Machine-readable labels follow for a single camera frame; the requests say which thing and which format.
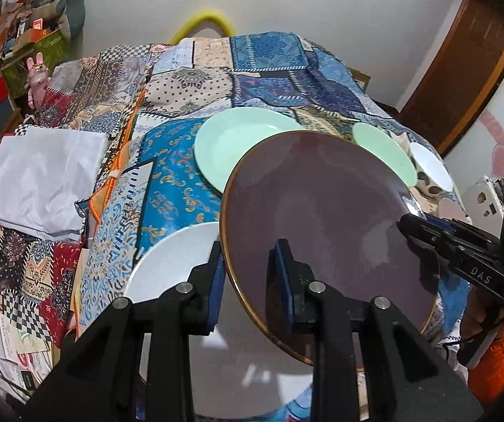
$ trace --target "person's hand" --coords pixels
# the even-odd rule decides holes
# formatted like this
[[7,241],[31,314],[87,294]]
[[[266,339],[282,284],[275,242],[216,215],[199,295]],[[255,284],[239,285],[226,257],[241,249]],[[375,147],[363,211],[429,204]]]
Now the person's hand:
[[[467,296],[467,307],[463,312],[459,331],[461,338],[472,337],[482,331],[480,323],[486,317],[486,308],[492,303],[492,298],[483,290],[471,286],[471,291]],[[499,319],[504,317],[504,309],[500,310]],[[500,326],[496,339],[504,338],[504,323]]]

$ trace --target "patchwork fabric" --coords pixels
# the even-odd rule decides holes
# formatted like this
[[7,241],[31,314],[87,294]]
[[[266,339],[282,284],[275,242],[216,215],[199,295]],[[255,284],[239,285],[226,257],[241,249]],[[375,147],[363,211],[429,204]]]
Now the patchwork fabric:
[[184,226],[219,220],[220,195],[193,157],[204,120],[171,120],[142,138],[138,163],[120,176],[96,231],[80,285],[80,331],[123,293],[152,245]]
[[119,133],[114,137],[109,149],[107,149],[106,154],[102,159],[101,166],[99,168],[98,177],[95,183],[94,192],[100,189],[103,185],[109,173],[112,171],[112,166],[116,161],[116,158],[121,152],[121,148],[127,144],[129,141],[131,133],[131,124],[133,122],[134,116],[139,108],[139,102],[143,97],[143,90],[138,91],[139,98],[137,101],[132,101],[129,103],[121,115],[121,120],[119,122]]
[[173,46],[170,44],[154,43],[150,46],[149,52],[151,54],[160,54],[160,53],[164,52],[165,50],[170,49],[171,47],[173,47]]
[[351,89],[327,80],[318,70],[292,71],[289,76],[295,87],[318,106],[340,114],[350,111],[365,112],[359,98]]
[[154,161],[149,161],[124,172],[105,206],[80,283],[79,333],[122,295],[133,271],[141,211],[153,165]]
[[308,106],[306,94],[296,89],[288,77],[250,77],[235,74],[234,105],[243,106],[254,98],[260,98],[270,106]]
[[152,44],[143,44],[141,46],[114,46],[102,50],[99,53],[99,60],[103,63],[113,63],[126,58],[138,58],[148,54]]
[[228,38],[195,38],[193,62],[196,67],[227,67],[233,69]]
[[57,66],[50,78],[49,90],[71,94],[83,69],[84,62],[82,60],[74,60]]
[[267,104],[265,101],[263,101],[261,98],[250,98],[250,100],[242,103],[242,106],[250,107],[250,108],[269,109],[270,111],[279,112],[279,113],[285,114],[286,116],[289,116],[289,117],[293,117],[293,118],[295,117],[291,108],[285,108],[285,107],[280,107],[280,106],[271,106],[271,105]]
[[313,45],[310,44],[310,41],[305,40],[302,36],[299,36],[299,41],[301,42],[301,46],[304,51],[312,51],[313,50]]
[[2,297],[1,313],[18,330],[35,335],[44,341],[52,341],[52,336],[45,320],[39,315],[39,309],[32,303],[13,294],[4,294]]
[[190,114],[232,93],[224,68],[179,68],[154,74],[146,86],[143,109],[177,117]]
[[188,38],[161,53],[160,58],[154,64],[153,74],[183,67],[193,68],[193,40]]
[[85,132],[115,133],[120,129],[121,118],[125,105],[100,104],[89,106],[61,128],[83,130]]
[[0,312],[18,329],[60,347],[82,245],[0,226]]
[[27,133],[27,128],[31,126],[36,125],[31,125],[30,123],[20,123],[17,127],[15,127],[13,134],[15,136],[23,136]]
[[322,75],[331,81],[335,81],[350,90],[359,89],[358,84],[351,77],[347,67],[340,62],[336,57],[327,54],[318,48],[314,49],[318,59],[318,70]]
[[77,94],[65,94],[60,91],[47,89],[43,106],[39,112],[37,125],[42,127],[57,127],[64,122],[68,109],[78,98]]
[[131,103],[136,100],[146,83],[151,64],[150,54],[124,60],[113,99],[120,103]]
[[321,133],[328,133],[351,140],[351,129],[359,119],[343,116],[339,112],[327,111],[324,108],[302,106],[293,108],[297,122],[303,127]]
[[[211,117],[224,111],[225,109],[230,108],[232,108],[232,101],[230,98],[221,98],[214,103],[202,107],[198,111],[194,111],[180,117],[161,116],[160,114],[154,114],[152,112],[139,112],[134,124],[133,134],[131,137],[132,140],[129,143],[130,159],[127,162],[126,168],[132,167],[138,163],[140,145],[142,144],[143,137],[154,127],[171,120],[201,119],[203,117]],[[291,113],[289,109],[285,108],[285,110],[288,113]]]
[[74,86],[74,93],[78,98],[70,105],[63,123],[69,123],[87,106],[112,103],[122,66],[122,62],[98,61],[95,67],[84,68]]
[[233,36],[230,45],[234,71],[303,70],[309,64],[293,33]]

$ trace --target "yellow tube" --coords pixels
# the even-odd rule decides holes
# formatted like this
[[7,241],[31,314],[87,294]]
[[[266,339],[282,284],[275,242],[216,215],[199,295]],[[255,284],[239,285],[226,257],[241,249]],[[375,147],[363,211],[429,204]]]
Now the yellow tube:
[[186,38],[195,27],[197,27],[202,22],[205,22],[206,20],[210,20],[211,22],[216,24],[220,28],[223,36],[236,35],[236,30],[226,17],[224,17],[217,11],[205,10],[199,11],[187,22],[185,22],[183,27],[180,28],[174,35],[174,37],[170,40],[170,44],[178,44],[183,38]]

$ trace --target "plate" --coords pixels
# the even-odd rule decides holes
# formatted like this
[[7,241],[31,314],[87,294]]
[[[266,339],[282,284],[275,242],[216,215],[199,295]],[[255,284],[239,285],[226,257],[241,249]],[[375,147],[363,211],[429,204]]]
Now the plate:
[[361,300],[384,295],[424,328],[438,269],[421,269],[397,229],[408,212],[423,216],[400,178],[359,146],[309,131],[272,136],[246,153],[223,195],[228,275],[259,328],[305,363],[312,363],[313,343],[287,333],[279,294],[267,283],[269,251],[279,238],[315,278]]
[[420,190],[430,196],[437,196],[453,190],[451,176],[441,160],[431,150],[419,143],[410,143],[410,156],[416,165]]
[[410,157],[388,134],[373,125],[358,122],[351,129],[351,136],[355,144],[382,160],[407,187],[416,185],[416,169]]
[[[187,226],[144,255],[126,285],[133,303],[151,300],[186,281],[191,269],[209,259],[219,223]],[[146,379],[150,334],[141,357]],[[208,337],[189,337],[195,413],[248,418],[267,414],[298,397],[312,382],[312,367],[271,343],[250,320],[226,278],[219,323]]]
[[252,146],[275,134],[303,129],[291,117],[268,109],[227,109],[197,132],[195,160],[207,181],[222,193],[234,166]]

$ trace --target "purple plate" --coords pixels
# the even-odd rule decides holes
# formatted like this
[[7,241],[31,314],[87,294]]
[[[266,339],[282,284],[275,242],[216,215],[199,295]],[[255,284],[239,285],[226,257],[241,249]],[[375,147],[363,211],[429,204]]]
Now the purple plate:
[[270,249],[289,240],[293,257],[346,296],[391,299],[423,329],[438,290],[396,227],[421,214],[412,194],[377,157],[336,136],[287,132],[258,143],[224,191],[220,236],[229,277],[253,321],[279,347],[312,363],[312,338],[287,333],[268,281]]

